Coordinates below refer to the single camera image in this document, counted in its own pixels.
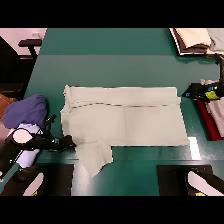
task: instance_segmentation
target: stack of clothes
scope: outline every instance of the stack of clothes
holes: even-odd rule
[[[207,85],[218,81],[201,80],[201,84]],[[210,141],[224,139],[224,98],[213,100],[209,103],[197,100],[197,106],[202,120],[208,132]]]
[[[170,28],[180,55],[224,54],[224,28]]]

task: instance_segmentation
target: pink cloth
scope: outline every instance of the pink cloth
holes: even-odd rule
[[[202,85],[208,85],[218,80],[203,80],[201,79]],[[224,137],[224,97],[220,100],[213,100],[210,103],[206,103],[208,113],[210,113],[216,123],[216,126],[219,130],[221,137]]]

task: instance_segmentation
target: blue cloth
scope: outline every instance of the blue cloth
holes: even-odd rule
[[[43,127],[46,115],[45,97],[34,94],[24,100],[9,104],[3,116],[3,123],[6,128],[18,128],[21,123]]]

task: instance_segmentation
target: green table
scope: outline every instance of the green table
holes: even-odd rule
[[[25,97],[43,94],[50,114],[58,115],[54,135],[62,135],[60,110],[63,89],[74,86],[168,87],[180,96],[191,82],[218,79],[212,59],[177,57],[167,28],[48,29]],[[158,195],[157,164],[211,164],[221,178],[224,142],[209,142],[195,104],[182,98],[187,134],[195,137],[201,161],[192,161],[185,147],[113,147],[114,162],[93,179],[76,159],[74,150],[42,152],[39,162],[74,163],[72,195]]]

